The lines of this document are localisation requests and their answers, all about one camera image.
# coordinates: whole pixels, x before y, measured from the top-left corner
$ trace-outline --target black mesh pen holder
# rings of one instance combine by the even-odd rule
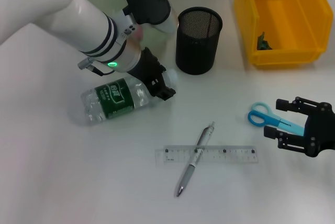
[[[189,8],[178,19],[176,64],[187,74],[204,74],[214,64],[222,19],[204,7]]]

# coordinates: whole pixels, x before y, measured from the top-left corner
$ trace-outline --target white tabletop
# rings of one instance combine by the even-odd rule
[[[233,0],[171,2],[178,13],[205,6],[222,17],[214,67],[201,76],[182,73],[170,40],[154,53],[178,71],[175,97],[95,127],[81,123],[80,94],[121,74],[80,71],[79,52],[33,25],[0,47],[0,223],[335,222],[335,152],[309,158],[280,150],[246,119],[257,101],[274,109],[276,99],[300,96],[335,106],[334,25],[316,63],[258,71],[243,59]],[[212,121],[209,144],[255,145],[259,163],[201,164],[176,198],[184,165],[156,166],[154,151],[195,144]]]

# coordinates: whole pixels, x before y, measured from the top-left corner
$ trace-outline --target cable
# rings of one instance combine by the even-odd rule
[[[112,73],[114,73],[115,71],[111,71],[111,72],[108,72],[108,73],[104,73],[104,76],[107,76],[107,75],[110,75]]]
[[[99,76],[107,76],[107,75],[110,75],[110,74],[115,72],[115,71],[111,71],[111,72],[108,72],[108,73],[103,73],[101,70],[99,70],[97,67],[95,67],[93,65],[88,66],[87,69],[89,71],[92,71],[93,73],[99,75]]]

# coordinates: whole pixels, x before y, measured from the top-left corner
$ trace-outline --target green indicator light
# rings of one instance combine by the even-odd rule
[[[107,65],[109,67],[116,67],[117,66],[117,63],[116,62],[110,62],[110,63],[107,63]]]

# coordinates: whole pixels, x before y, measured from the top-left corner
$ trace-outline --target plastic water bottle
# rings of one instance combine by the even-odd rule
[[[176,89],[178,75],[175,70],[165,71],[163,78],[167,87]],[[90,124],[97,124],[140,107],[163,101],[152,97],[147,87],[133,76],[84,92],[81,99]]]

